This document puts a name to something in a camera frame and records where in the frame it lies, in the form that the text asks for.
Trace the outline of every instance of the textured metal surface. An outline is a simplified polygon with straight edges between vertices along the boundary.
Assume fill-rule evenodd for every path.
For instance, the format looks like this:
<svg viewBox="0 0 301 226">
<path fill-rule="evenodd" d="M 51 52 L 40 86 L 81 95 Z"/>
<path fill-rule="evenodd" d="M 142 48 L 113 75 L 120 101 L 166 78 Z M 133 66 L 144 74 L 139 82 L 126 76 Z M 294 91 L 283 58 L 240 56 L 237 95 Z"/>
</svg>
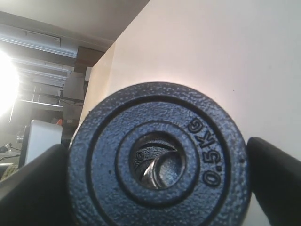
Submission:
<svg viewBox="0 0 301 226">
<path fill-rule="evenodd" d="M 137 150 L 148 134 L 161 134 L 184 157 L 166 189 L 135 178 L 131 162 L 145 160 Z M 70 151 L 68 186 L 81 225 L 238 226 L 244 218 L 244 140 L 221 107 L 188 87 L 153 82 L 116 92 L 87 116 Z"/>
</svg>

